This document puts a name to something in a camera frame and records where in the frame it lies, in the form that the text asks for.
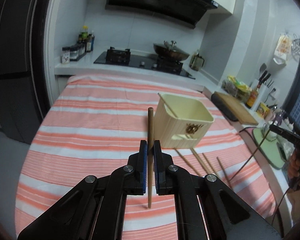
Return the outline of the person's right hand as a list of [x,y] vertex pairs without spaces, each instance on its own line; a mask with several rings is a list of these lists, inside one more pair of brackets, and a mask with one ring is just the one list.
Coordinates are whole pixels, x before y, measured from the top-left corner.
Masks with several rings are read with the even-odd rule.
[[288,177],[289,179],[298,178],[300,176],[300,158],[298,158],[299,150],[295,149],[289,159]]

